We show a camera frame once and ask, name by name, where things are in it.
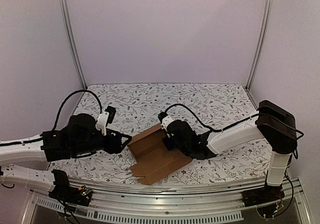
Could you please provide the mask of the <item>brown cardboard box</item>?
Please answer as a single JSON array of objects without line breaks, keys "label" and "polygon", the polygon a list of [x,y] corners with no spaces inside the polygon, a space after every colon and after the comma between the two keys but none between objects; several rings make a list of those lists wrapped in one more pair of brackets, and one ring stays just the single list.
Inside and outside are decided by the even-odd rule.
[{"label": "brown cardboard box", "polygon": [[129,169],[136,181],[142,185],[153,185],[192,162],[178,149],[167,150],[163,139],[166,132],[156,124],[135,135],[128,145],[136,164]]}]

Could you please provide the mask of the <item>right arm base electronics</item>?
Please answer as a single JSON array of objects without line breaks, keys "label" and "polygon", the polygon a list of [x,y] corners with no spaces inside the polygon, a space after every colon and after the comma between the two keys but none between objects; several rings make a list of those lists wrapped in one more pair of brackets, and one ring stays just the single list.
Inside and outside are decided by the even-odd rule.
[{"label": "right arm base electronics", "polygon": [[257,206],[257,213],[262,218],[271,219],[283,207],[285,194],[282,185],[270,186],[265,183],[263,187],[243,191],[241,196],[245,207]]}]

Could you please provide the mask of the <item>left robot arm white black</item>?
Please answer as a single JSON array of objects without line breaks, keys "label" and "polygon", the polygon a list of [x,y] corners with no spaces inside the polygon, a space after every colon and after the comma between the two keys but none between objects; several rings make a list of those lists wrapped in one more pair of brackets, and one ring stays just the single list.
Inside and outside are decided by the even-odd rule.
[{"label": "left robot arm white black", "polygon": [[119,154],[132,137],[107,128],[108,124],[107,112],[101,113],[97,119],[81,113],[71,116],[67,126],[61,130],[53,129],[26,139],[1,142],[1,184],[23,184],[48,192],[54,190],[63,201],[70,201],[75,194],[64,171],[40,171],[17,164],[81,159],[99,151]]}]

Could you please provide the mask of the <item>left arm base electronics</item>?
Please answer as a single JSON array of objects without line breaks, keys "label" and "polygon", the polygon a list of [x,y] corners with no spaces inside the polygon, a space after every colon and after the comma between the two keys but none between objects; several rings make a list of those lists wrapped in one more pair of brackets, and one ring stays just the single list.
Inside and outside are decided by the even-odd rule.
[{"label": "left arm base electronics", "polygon": [[52,191],[48,192],[48,196],[52,199],[61,201],[62,203],[69,203],[88,207],[90,205],[93,190],[85,185],[80,187],[70,186],[67,174],[62,170],[52,170],[54,176]]}]

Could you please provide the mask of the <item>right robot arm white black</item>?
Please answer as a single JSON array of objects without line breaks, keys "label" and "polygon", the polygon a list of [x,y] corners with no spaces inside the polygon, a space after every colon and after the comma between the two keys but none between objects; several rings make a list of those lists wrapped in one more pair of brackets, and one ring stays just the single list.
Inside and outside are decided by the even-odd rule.
[{"label": "right robot arm white black", "polygon": [[258,192],[262,202],[269,202],[278,194],[290,158],[297,155],[298,140],[304,136],[296,128],[295,117],[268,100],[261,101],[248,117],[221,129],[199,121],[208,129],[203,134],[196,134],[186,121],[173,119],[167,110],[158,114],[158,120],[167,135],[164,139],[166,148],[178,149],[196,160],[211,159],[238,145],[265,139],[271,146],[271,158],[265,186]]}]

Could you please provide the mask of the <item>aluminium front rail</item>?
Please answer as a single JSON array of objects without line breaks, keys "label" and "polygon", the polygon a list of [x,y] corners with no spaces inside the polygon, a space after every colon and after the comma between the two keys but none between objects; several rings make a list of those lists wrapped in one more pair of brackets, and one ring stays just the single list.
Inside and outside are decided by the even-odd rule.
[{"label": "aluminium front rail", "polygon": [[199,185],[134,185],[72,179],[93,190],[88,207],[74,216],[43,191],[32,190],[22,215],[23,224],[314,224],[298,178],[282,184],[285,198],[280,216],[259,215],[259,206],[245,206],[242,192],[260,188],[263,178]]}]

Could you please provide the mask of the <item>left aluminium frame post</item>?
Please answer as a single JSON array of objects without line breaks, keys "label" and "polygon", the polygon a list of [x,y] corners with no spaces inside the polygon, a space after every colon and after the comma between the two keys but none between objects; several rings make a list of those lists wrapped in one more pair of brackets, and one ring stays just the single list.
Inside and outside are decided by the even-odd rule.
[{"label": "left aluminium frame post", "polygon": [[80,62],[80,57],[78,54],[77,50],[77,45],[72,29],[72,23],[71,23],[71,18],[70,18],[70,13],[69,13],[69,8],[68,8],[68,1],[67,0],[59,0],[60,3],[60,9],[61,9],[61,14],[62,14],[62,19],[64,23],[64,28],[66,32],[66,37],[67,41],[69,44],[69,49],[71,53],[71,57],[73,60],[73,64],[75,67],[75,71],[79,80],[79,83],[83,89],[86,89],[88,87],[86,80],[85,80],[85,75],[83,68],[81,66]]}]

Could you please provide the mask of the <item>aluminium frame post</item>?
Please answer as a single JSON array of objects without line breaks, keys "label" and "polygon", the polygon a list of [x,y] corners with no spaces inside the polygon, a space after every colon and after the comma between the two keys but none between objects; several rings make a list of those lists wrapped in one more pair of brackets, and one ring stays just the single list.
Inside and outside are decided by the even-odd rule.
[{"label": "aluminium frame post", "polygon": [[263,47],[264,47],[266,34],[267,34],[267,30],[268,30],[270,15],[271,15],[271,11],[272,11],[272,5],[273,5],[273,0],[265,0],[258,41],[257,41],[257,45],[255,48],[255,52],[254,52],[251,68],[249,71],[249,75],[248,75],[246,85],[245,85],[245,90],[248,93],[250,92],[250,90],[253,87],[253,83],[255,80],[256,73],[257,73],[258,65],[259,65],[260,58],[261,58],[261,55],[263,52]]},{"label": "aluminium frame post", "polygon": [[69,8],[68,8],[68,1],[67,0],[59,0],[60,3],[60,9],[61,9],[61,14],[62,14],[62,19],[64,23],[64,28],[66,32],[66,37],[67,41],[69,44],[69,49],[71,53],[71,57],[73,60],[73,64],[75,67],[75,71],[79,80],[79,83],[83,89],[86,89],[88,87],[86,80],[85,80],[85,75],[83,68],[81,66],[80,62],[80,57],[78,54],[77,50],[77,45],[72,29],[72,23],[71,23],[71,18],[70,18],[70,13],[69,13]]}]

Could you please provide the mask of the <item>right aluminium frame post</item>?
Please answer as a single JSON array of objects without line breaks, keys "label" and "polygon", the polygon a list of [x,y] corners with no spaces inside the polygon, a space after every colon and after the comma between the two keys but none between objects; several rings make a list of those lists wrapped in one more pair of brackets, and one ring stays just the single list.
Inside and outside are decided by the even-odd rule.
[{"label": "right aluminium frame post", "polygon": [[273,5],[273,0],[265,0],[258,41],[257,41],[257,45],[255,48],[255,52],[254,52],[251,68],[249,71],[249,75],[248,75],[246,85],[245,85],[245,90],[248,93],[250,92],[250,90],[253,87],[253,83],[255,80],[256,73],[257,73],[258,65],[259,65],[260,58],[261,58],[261,55],[263,52],[263,47],[264,47],[266,34],[267,34],[267,30],[268,30],[270,15],[271,15],[271,11],[272,11],[272,5]]}]

